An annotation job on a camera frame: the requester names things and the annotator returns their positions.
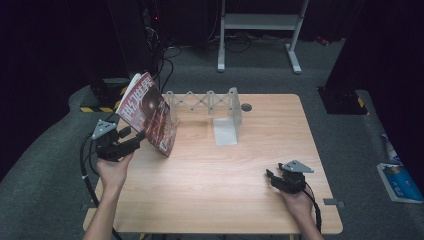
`gray carpet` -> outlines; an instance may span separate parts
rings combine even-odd
[[[339,210],[344,230],[326,239],[424,239],[424,205],[393,203],[376,165],[386,161],[384,132],[372,101],[358,91],[370,115],[328,115],[317,92],[324,86],[343,42],[323,47],[298,42],[303,73],[292,72],[283,45],[255,44],[226,54],[226,71],[217,73],[217,51],[170,49],[174,71],[165,86],[175,93],[244,93],[299,95],[333,195],[344,201]],[[228,44],[231,50],[246,45]],[[165,62],[162,83],[170,73]],[[87,207],[92,206],[81,179],[79,149],[84,136],[108,113],[82,113],[79,104],[88,87],[69,100],[70,113],[51,126],[22,155],[0,184],[0,239],[81,239]],[[93,185],[98,181],[91,177]],[[138,234],[122,233],[124,239]],[[223,239],[216,235],[170,235],[168,239]],[[288,239],[287,236],[227,236],[227,239]]]

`person's left hand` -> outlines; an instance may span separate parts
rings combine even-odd
[[[98,159],[97,169],[102,180],[104,192],[110,192],[119,196],[127,179],[128,165],[133,156],[134,152],[123,157],[120,162]]]

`forearm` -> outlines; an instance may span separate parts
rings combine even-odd
[[[303,237],[306,240],[322,240],[324,239],[321,233],[318,231],[312,216],[295,217],[297,225]]]
[[[99,207],[84,235],[84,240],[112,238],[113,221],[115,219],[118,198],[119,193],[116,194],[108,191],[103,193]]]

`hand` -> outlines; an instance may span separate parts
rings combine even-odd
[[[119,196],[125,180],[127,179],[128,165],[134,153],[130,153],[122,158],[120,162],[111,162],[99,158],[97,169],[103,184],[103,192]]]
[[[305,191],[312,196],[309,188],[306,188]],[[280,191],[280,194],[286,202],[287,210],[293,217],[296,219],[311,217],[313,203],[304,192],[291,194]]]

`wooden table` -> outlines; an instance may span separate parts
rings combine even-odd
[[[336,206],[300,99],[291,94],[240,94],[243,112],[239,143],[216,146],[213,118],[206,108],[178,108],[180,124],[169,158],[147,141],[135,152],[122,190],[114,226],[120,232],[297,234],[278,190],[265,169],[299,160],[322,212],[322,233],[342,231]],[[96,188],[101,195],[99,181]],[[89,209],[87,228],[95,209]]]

